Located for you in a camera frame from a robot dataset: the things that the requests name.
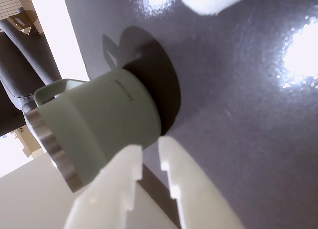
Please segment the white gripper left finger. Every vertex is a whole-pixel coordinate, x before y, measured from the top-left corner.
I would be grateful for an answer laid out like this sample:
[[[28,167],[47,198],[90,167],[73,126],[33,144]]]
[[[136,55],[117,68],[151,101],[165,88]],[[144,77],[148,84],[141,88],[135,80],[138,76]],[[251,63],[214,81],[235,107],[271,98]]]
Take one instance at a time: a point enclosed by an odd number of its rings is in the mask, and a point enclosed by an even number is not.
[[[125,229],[135,206],[136,182],[143,178],[140,145],[128,145],[100,170],[76,198],[66,229]]]

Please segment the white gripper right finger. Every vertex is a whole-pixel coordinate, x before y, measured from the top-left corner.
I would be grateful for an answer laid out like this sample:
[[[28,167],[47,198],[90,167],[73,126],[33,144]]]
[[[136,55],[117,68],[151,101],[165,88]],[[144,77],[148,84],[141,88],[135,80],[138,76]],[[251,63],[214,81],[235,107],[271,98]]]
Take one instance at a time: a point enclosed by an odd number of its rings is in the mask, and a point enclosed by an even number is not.
[[[244,227],[214,183],[176,139],[159,138],[159,159],[183,229]]]

